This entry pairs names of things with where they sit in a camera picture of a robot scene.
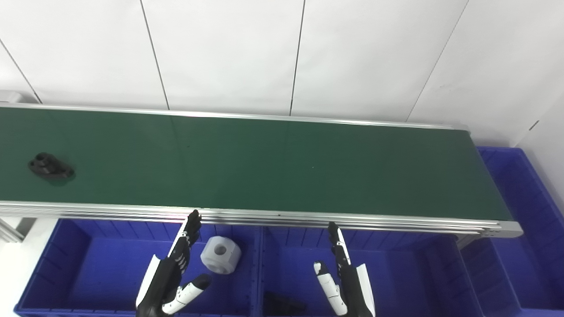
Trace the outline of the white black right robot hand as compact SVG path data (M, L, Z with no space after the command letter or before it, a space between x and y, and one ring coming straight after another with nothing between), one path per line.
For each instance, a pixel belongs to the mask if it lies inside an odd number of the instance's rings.
M330 306L338 317L374 317L375 299L366 265L351 263L344 235L334 221L327 229L341 283L336 283L324 261L315 261L313 268Z

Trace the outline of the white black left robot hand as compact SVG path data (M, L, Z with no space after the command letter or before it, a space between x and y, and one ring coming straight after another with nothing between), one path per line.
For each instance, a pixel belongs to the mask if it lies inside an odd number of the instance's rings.
M183 221L168 255L163 259L153 255L135 301L137 317L173 317L210 286L212 278L207 273L181 283L200 228L201 215L193 210Z

